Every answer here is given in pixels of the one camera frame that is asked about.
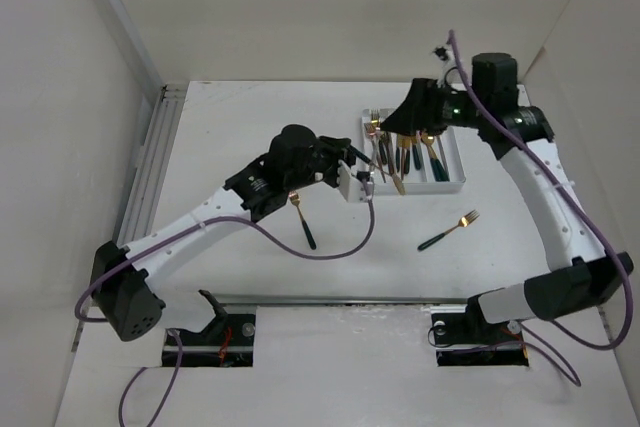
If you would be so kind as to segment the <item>silver fork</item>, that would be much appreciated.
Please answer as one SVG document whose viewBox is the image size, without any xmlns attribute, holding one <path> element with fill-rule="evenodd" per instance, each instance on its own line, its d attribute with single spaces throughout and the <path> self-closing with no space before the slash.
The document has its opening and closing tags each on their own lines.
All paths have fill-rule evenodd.
<svg viewBox="0 0 640 427">
<path fill-rule="evenodd" d="M 376 138 L 377 138 L 377 149 L 380 157 L 380 162 L 383 166 L 387 166 L 389 161 L 388 161 L 386 134 L 382 131 L 378 131 L 376 133 Z"/>
</svg>

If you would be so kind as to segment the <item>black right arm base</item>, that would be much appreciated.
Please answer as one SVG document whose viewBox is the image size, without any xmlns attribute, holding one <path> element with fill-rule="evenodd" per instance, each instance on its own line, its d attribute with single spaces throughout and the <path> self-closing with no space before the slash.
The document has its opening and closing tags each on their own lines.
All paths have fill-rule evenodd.
<svg viewBox="0 0 640 427">
<path fill-rule="evenodd" d="M 528 367 L 521 331 L 506 323 L 472 327 L 464 312 L 434 311 L 428 341 L 439 367 Z"/>
</svg>

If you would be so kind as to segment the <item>rose gold fork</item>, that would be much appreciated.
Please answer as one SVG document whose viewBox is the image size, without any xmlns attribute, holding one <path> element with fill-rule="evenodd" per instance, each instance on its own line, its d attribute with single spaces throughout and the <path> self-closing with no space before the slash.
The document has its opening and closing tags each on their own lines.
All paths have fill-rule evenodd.
<svg viewBox="0 0 640 427">
<path fill-rule="evenodd" d="M 369 142 L 371 144 L 371 148 L 372 148 L 371 159 L 373 161 L 373 165 L 376 167 L 378 172 L 381 174 L 382 181 L 386 182 L 386 175 L 385 175 L 385 173 L 383 171 L 383 168 L 382 168 L 381 157 L 380 157 L 380 153 L 379 153 L 379 149 L 378 149 L 376 128 L 371 122 L 364 123 L 363 127 L 364 127 L 364 130 L 365 130 L 365 133 L 367 134 L 367 136 L 369 138 Z"/>
</svg>

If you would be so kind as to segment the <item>gold spoon green handle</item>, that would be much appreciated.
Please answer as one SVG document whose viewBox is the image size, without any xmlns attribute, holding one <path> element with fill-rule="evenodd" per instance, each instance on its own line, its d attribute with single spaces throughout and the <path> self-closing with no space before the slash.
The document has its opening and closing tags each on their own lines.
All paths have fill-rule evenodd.
<svg viewBox="0 0 640 427">
<path fill-rule="evenodd" d="M 435 180 L 437 182 L 444 182 L 446 180 L 446 177 L 445 177 L 446 172 L 444 171 L 444 167 L 442 166 L 439 158 L 437 157 L 437 154 L 433 147 L 435 138 L 426 133 L 422 133 L 420 138 L 422 143 L 427 148 L 427 153 L 429 156 L 429 161 L 430 161 L 430 165 L 431 165 Z"/>
<path fill-rule="evenodd" d="M 441 165 L 442 165 L 441 177 L 445 182 L 448 182 L 450 180 L 449 169 L 448 169 L 448 164 L 447 164 L 446 153 L 445 153 L 445 150 L 444 150 L 444 144 L 443 144 L 442 139 L 441 139 L 440 136 L 436 137 L 436 144 L 437 144 L 437 147 L 438 147 L 439 158 L 440 158 L 440 162 L 441 162 Z"/>
<path fill-rule="evenodd" d="M 376 169 L 376 167 L 373 165 L 370 167 L 371 170 L 375 170 L 378 172 L 378 170 Z M 406 194 L 406 189 L 404 187 L 404 184 L 402 182 L 402 180 L 400 179 L 400 177 L 397 174 L 391 174 L 390 172 L 387 172 L 383 169 L 385 175 L 386 175 L 386 179 L 390 178 L 393 182 L 393 185 L 396 189 L 396 191 L 398 192 L 399 195 L 404 196 Z"/>
</svg>

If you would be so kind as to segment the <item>gold knife green handle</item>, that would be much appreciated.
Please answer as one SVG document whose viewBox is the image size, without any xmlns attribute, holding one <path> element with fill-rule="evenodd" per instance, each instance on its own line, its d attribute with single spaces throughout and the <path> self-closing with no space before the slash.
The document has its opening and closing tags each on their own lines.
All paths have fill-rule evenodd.
<svg viewBox="0 0 640 427">
<path fill-rule="evenodd" d="M 416 136 L 412 136 L 410 140 L 411 140 L 411 152 L 412 152 L 414 169 L 416 171 L 420 171 L 422 169 L 422 160 L 421 160 L 421 154 L 420 154 L 419 141 Z"/>
<path fill-rule="evenodd" d="M 396 167 L 401 178 L 405 176 L 406 145 L 403 135 L 396 135 Z"/>
</svg>

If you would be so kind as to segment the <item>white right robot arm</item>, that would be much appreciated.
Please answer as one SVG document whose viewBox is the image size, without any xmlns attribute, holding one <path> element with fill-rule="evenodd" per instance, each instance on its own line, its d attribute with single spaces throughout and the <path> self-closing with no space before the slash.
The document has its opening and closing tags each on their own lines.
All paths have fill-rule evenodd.
<svg viewBox="0 0 640 427">
<path fill-rule="evenodd" d="M 633 263 L 616 253 L 582 210 L 561 165 L 554 132 L 542 110 L 519 102 L 517 61 L 506 53 L 472 59 L 472 79 L 454 88 L 458 63 L 449 47 L 434 51 L 442 62 L 436 79 L 415 78 L 406 98 L 383 122 L 392 133 L 441 134 L 471 128 L 490 146 L 520 191 L 542 241 L 548 273 L 468 299 L 465 333 L 487 340 L 500 324 L 560 317 L 629 295 Z"/>
</svg>

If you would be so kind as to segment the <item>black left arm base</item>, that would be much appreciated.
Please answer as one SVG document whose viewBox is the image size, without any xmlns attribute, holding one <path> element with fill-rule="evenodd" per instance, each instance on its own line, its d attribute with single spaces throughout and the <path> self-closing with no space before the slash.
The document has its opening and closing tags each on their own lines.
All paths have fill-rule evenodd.
<svg viewBox="0 0 640 427">
<path fill-rule="evenodd" d="M 166 336 L 161 355 L 163 367 L 246 368 L 253 366 L 257 308 L 221 303 L 211 292 L 200 289 L 206 303 L 207 323 L 199 330 L 176 328 L 182 345 Z"/>
</svg>

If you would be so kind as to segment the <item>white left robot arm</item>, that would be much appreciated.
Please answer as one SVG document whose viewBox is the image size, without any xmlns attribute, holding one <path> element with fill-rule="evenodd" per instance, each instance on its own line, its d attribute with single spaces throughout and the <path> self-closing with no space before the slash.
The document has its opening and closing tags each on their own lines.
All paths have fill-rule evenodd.
<svg viewBox="0 0 640 427">
<path fill-rule="evenodd" d="M 118 246 L 108 241 L 94 254 L 91 283 L 81 295 L 92 300 L 123 342 L 151 329 L 181 329 L 201 343 L 217 341 L 224 320 L 208 292 L 207 306 L 178 309 L 159 297 L 158 289 L 191 260 L 243 228 L 258 232 L 267 216 L 283 208 L 293 191 L 325 184 L 347 201 L 371 205 L 374 182 L 357 168 L 368 157 L 348 138 L 317 136 L 298 124 L 282 128 L 269 149 L 228 178 L 213 195 L 171 224 Z"/>
</svg>

